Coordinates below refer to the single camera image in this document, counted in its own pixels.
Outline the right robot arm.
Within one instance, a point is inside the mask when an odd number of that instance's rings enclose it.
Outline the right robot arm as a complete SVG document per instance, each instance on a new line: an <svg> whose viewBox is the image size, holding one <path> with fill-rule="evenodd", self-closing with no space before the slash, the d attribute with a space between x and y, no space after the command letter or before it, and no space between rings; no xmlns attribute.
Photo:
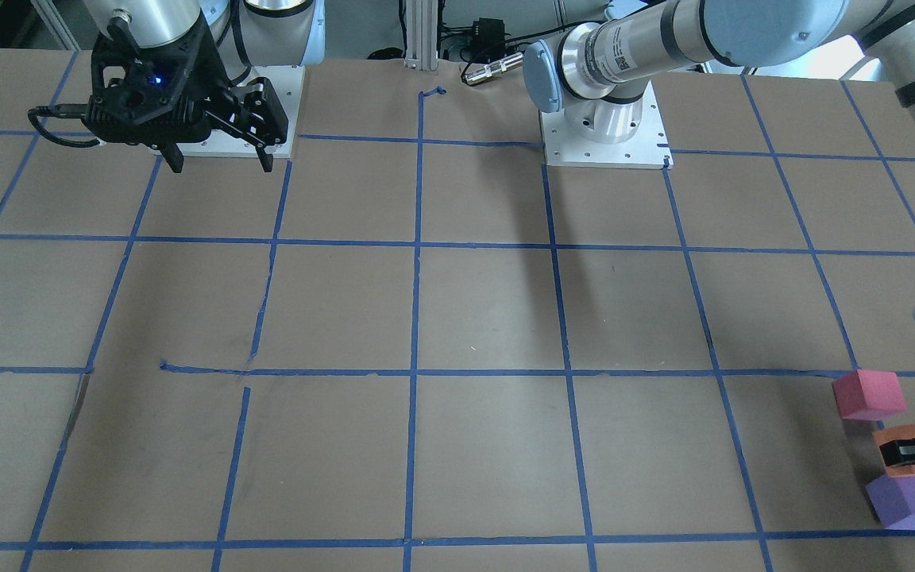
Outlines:
<svg viewBox="0 0 915 572"><path fill-rule="evenodd" d="M326 58L322 1L87 1L98 26L80 122L98 144L145 146L174 173L211 140L270 172L297 112L284 75Z"/></svg>

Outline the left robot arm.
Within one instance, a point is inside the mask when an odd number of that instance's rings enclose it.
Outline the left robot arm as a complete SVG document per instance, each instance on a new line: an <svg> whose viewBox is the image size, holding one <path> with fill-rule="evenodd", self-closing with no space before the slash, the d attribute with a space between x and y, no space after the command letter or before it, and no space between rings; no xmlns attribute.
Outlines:
<svg viewBox="0 0 915 572"><path fill-rule="evenodd" d="M658 103L654 100L651 77L685 68L687 64L705 64L716 61L731 68L763 68L795 60L821 44L838 37L854 37L864 55L882 62L887 76L894 81L894 97L901 112L915 123L915 1L665 1L654 7L643 7L613 21L582 22L566 32L557 30L553 39L531 43L524 55L524 84L531 101L541 116L556 115L556 140L544 134L547 160L556 160L557 166L599 166L603 168L629 168L636 149L621 149L632 145L632 140L646 137L664 137L654 133L662 125L649 126L649 119L658 119ZM858 361L854 339L845 316L843 300L828 278L829 257L850 258L913 258L915 251L889 251L871 249L818 249L813 233L806 225L804 211L799 206L794 186L786 170L786 160L803 160L817 164L864 163L879 165L890 179L894 192L901 193L900 182L894 177L892 162L901 157L885 153L871 124L865 121L852 93L841 84L851 111L857 115L860 130L871 143L874 153L868 156L849 153L779 152L776 137L770 130L751 87L740 80L744 101L751 108L758 123L760 138L766 151L715 151L694 149L689 155L704 151L715 157L755 158L770 163L774 178L786 192L795 223L798 225L804 249L778 249L747 251L736 249L691 249L677 210L674 181L672 179L672 153L658 153L668 149L665 142L651 142L653 156L640 160L640 168L657 169L667 192L673 213L679 246L675 251L689 276L693 297L693 312L701 321L702 334L707 344L708 365L698 370L699 377L715 377L725 383L726 377L765 377L802 374L809 377L817 370L787 369L787 367L725 367L720 358L725 356L726 338L716 339L714 323L708 321L707 305L702 296L700 276L693 267L693 257L700 256L789 256L806 258L816 272L821 296L828 298L836 330L842 334L844 351L850 365L880 365L879 361ZM591 145L602 153L624 151L623 159L599 163L595 159L578 159L572 151L581 151L582 157L591 157L584 146ZM915 428L883 428L879 432L902 434L907 437L887 438L878 443L878 458L886 461L886 470L897 477L914 474Z"/></svg>

